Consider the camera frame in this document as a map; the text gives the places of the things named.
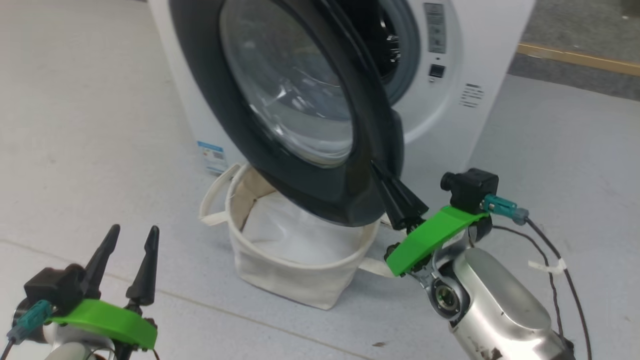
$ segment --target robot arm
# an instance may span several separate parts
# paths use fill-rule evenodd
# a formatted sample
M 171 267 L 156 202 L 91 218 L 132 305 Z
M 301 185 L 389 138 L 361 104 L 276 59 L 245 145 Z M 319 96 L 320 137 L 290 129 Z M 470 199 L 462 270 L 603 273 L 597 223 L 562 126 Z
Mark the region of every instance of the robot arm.
M 551 329 L 542 304 L 493 256 L 474 247 L 492 228 L 490 212 L 518 224 L 528 216 L 495 196 L 497 176 L 478 169 L 446 174 L 441 187 L 452 192 L 451 206 L 425 221 L 420 216 L 426 206 L 411 191 L 377 168 L 374 173 L 394 229 L 407 228 L 405 241 L 387 250 L 387 265 L 395 275 L 420 282 L 469 358 L 575 360 L 573 345 Z M 463 236 L 451 240 L 461 230 Z
M 124 308 L 100 300 L 100 282 L 115 248 L 120 226 L 114 225 L 86 267 L 77 264 L 64 270 L 45 268 L 24 285 L 27 298 L 13 315 L 9 345 L 24 340 L 49 343 L 47 360 L 101 358 L 94 353 L 108 350 L 110 359 L 128 360 L 136 350 L 152 350 L 157 326 L 143 318 L 141 306 L 154 303 L 159 229 L 151 228 L 145 243 L 145 257 L 127 289 Z

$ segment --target teal connector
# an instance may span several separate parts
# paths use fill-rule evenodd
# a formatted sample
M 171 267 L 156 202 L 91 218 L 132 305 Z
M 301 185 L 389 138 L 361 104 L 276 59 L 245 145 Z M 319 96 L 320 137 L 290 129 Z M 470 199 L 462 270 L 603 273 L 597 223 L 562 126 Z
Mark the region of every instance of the teal connector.
M 518 225 L 524 225 L 526 218 L 529 216 L 529 210 L 519 208 L 515 202 L 492 194 L 484 197 L 482 208 L 488 213 L 508 217 Z
M 22 315 L 15 326 L 6 334 L 9 341 L 20 345 L 36 328 L 42 326 L 53 314 L 51 303 L 46 300 L 38 301 L 31 309 Z

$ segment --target basket handle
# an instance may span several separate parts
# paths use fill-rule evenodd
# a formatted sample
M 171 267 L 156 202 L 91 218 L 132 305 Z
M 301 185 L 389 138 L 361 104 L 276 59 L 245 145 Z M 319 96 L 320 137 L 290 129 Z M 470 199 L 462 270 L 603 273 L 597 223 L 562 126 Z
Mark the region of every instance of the basket handle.
M 209 209 L 211 208 L 213 200 L 220 193 L 220 190 L 222 190 L 227 182 L 231 181 L 238 170 L 240 170 L 240 164 L 233 164 L 227 169 L 227 171 L 220 174 L 213 184 L 211 184 L 209 190 L 207 190 L 207 193 L 204 195 L 204 199 L 202 199 L 202 203 L 200 203 L 200 214 L 198 215 L 200 221 L 205 225 L 218 225 L 228 220 L 227 210 L 209 214 Z
M 396 277 L 386 262 L 372 258 L 363 258 L 358 268 L 384 277 Z

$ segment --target button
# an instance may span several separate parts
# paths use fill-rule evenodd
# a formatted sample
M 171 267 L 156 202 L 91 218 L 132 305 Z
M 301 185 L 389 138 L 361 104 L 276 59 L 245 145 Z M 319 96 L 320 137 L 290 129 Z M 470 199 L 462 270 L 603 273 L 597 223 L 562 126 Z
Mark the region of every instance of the button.
M 429 76 L 433 76 L 434 78 L 442 78 L 442 76 L 444 76 L 444 69 L 445 67 L 442 65 L 431 64 Z

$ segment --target washing machine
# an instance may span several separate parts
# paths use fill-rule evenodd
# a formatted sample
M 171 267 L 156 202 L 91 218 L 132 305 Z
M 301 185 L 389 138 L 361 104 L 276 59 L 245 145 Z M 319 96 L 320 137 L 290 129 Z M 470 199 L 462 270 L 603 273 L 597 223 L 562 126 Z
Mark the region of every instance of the washing machine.
M 204 167 L 249 161 L 336 224 L 375 221 L 371 166 L 447 204 L 534 0 L 150 0 Z

